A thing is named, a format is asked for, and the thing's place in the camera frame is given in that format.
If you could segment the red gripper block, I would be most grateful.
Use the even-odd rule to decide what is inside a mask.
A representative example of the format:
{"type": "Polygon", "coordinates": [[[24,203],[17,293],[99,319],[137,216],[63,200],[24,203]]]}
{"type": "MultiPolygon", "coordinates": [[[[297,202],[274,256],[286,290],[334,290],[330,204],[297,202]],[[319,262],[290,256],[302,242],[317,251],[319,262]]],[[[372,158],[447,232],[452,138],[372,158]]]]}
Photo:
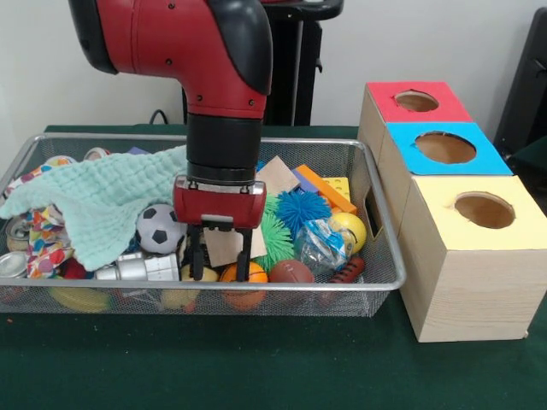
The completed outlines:
{"type": "Polygon", "coordinates": [[[203,250],[200,227],[203,222],[231,224],[243,236],[243,247],[237,258],[237,280],[247,281],[250,270],[252,230],[260,225],[265,208],[266,193],[220,193],[174,187],[174,210],[180,222],[188,226],[191,248],[191,276],[203,278],[203,250]]]}

